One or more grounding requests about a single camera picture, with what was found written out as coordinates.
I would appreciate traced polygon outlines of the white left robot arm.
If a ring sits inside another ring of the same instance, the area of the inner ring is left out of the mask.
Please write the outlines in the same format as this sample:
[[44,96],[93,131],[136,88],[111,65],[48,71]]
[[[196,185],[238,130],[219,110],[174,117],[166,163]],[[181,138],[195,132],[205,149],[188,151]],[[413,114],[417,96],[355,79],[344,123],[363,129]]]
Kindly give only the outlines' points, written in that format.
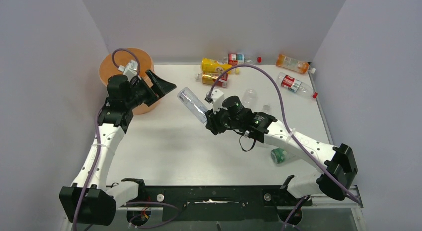
[[133,110],[141,104],[151,106],[176,89],[147,70],[150,83],[135,76],[113,75],[108,80],[107,97],[100,108],[95,137],[84,164],[70,186],[63,186],[59,200],[72,227],[77,224],[108,226],[116,210],[142,196],[142,179],[124,178],[107,188],[106,182],[115,153],[133,119]]

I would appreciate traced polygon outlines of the green-label clear bottle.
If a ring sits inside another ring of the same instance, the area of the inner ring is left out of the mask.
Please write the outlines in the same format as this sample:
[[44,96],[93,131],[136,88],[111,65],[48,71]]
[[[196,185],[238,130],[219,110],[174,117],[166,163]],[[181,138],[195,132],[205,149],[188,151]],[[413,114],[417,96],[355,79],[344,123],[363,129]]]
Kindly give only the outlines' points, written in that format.
[[276,165],[282,165],[282,164],[285,164],[285,163],[291,162],[292,160],[297,159],[295,155],[281,148],[272,149],[270,151],[270,157],[273,163]]

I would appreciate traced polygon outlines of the blue tinted clear bottle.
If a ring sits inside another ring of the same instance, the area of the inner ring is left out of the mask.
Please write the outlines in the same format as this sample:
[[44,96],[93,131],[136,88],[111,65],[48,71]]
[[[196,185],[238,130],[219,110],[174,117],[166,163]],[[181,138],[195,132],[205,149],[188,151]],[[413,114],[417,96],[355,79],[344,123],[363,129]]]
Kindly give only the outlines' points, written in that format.
[[208,109],[191,89],[188,87],[181,89],[178,92],[177,97],[185,105],[185,107],[191,111],[199,122],[202,124],[207,122],[206,112]]

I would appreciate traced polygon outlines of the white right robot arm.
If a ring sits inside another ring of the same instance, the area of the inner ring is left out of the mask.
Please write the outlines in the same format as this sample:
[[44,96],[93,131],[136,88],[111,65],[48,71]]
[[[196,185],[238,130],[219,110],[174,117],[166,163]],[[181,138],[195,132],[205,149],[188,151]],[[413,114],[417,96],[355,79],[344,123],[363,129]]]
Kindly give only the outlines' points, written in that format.
[[265,112],[244,107],[238,96],[225,98],[224,94],[212,93],[205,101],[212,104],[212,109],[205,113],[206,129],[214,135],[238,131],[254,142],[281,148],[316,169],[305,176],[287,178],[280,190],[282,202],[291,205],[303,196],[319,193],[339,201],[350,198],[359,202],[349,191],[358,172],[350,146],[334,146],[309,138]]

